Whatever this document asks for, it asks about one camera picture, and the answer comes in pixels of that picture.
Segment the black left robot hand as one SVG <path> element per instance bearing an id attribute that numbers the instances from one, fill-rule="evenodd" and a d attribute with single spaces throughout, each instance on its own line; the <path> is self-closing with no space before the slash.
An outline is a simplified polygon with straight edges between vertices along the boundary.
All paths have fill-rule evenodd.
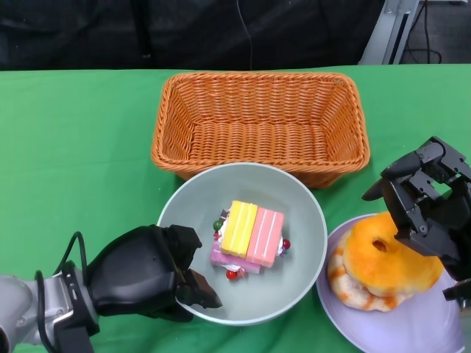
<path id="1" fill-rule="evenodd" d="M 201 247 L 195 230 L 179 225 L 141 226 L 116 238 L 86 270 L 95 311 L 189 322 L 185 306 L 220 308 L 216 291 L 190 268 Z"/>

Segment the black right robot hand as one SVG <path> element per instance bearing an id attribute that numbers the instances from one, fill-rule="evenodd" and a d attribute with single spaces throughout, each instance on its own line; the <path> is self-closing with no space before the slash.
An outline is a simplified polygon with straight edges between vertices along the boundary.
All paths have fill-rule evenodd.
<path id="1" fill-rule="evenodd" d="M 437 256 L 456 281 L 470 278 L 470 167 L 463 154 L 433 136 L 385 168 L 362 198 L 385 201 L 403 245 Z"/>

